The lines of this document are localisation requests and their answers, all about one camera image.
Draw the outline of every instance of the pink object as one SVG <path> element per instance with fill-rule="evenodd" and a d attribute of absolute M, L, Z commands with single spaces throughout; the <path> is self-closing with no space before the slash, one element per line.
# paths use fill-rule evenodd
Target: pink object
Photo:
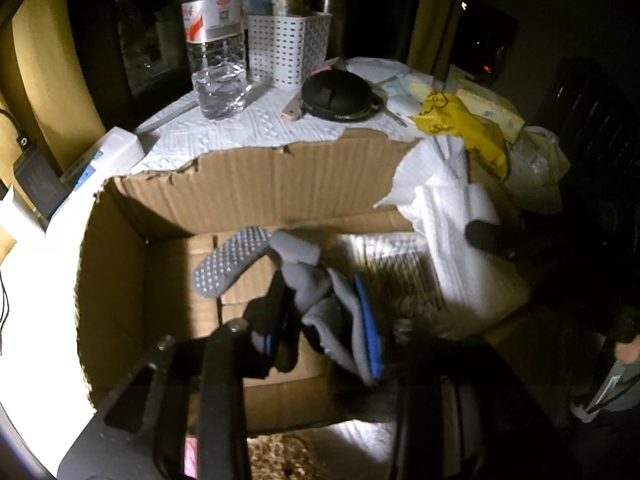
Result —
<path fill-rule="evenodd" d="M 194 436 L 184 440 L 184 474 L 198 478 L 198 441 Z"/>

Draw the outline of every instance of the white plastic bag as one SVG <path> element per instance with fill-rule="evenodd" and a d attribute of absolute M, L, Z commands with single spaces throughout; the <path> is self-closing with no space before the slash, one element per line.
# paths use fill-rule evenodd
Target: white plastic bag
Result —
<path fill-rule="evenodd" d="M 539 214 L 562 211 L 558 182 L 571 164 L 554 133 L 538 126 L 525 127 L 509 150 L 509 162 L 505 186 L 518 206 Z"/>

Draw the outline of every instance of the cardboard box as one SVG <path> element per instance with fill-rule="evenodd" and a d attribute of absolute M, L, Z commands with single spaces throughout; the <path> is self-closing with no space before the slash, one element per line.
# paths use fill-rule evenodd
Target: cardboard box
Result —
<path fill-rule="evenodd" d="M 411 144 L 373 130 L 284 149 L 212 152 L 178 171 L 106 181 L 87 224 L 76 284 L 79 357 L 98 404 L 164 334 L 209 334 L 265 293 L 265 257 L 217 300 L 191 290 L 191 273 L 212 248 L 248 225 L 312 224 L 336 232 L 411 230 L 394 208 L 373 210 Z M 246 381 L 251 433 L 335 422 L 326 361 L 306 342 L 289 374 Z"/>

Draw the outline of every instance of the yellow package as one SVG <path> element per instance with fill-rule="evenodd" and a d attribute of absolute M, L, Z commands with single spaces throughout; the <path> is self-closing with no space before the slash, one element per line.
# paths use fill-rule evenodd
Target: yellow package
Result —
<path fill-rule="evenodd" d="M 426 134 L 462 137 L 466 149 L 478 152 L 492 173 L 500 178 L 507 176 L 507 148 L 500 126 L 472 115 L 459 97 L 432 92 L 422 103 L 420 113 L 412 119 Z"/>

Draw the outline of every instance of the perforated basket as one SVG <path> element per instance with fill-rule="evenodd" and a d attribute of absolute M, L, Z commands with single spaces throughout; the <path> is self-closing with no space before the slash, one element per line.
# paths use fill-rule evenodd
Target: perforated basket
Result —
<path fill-rule="evenodd" d="M 248 16 L 252 76 L 283 89 L 298 88 L 326 58 L 330 14 L 306 18 Z"/>

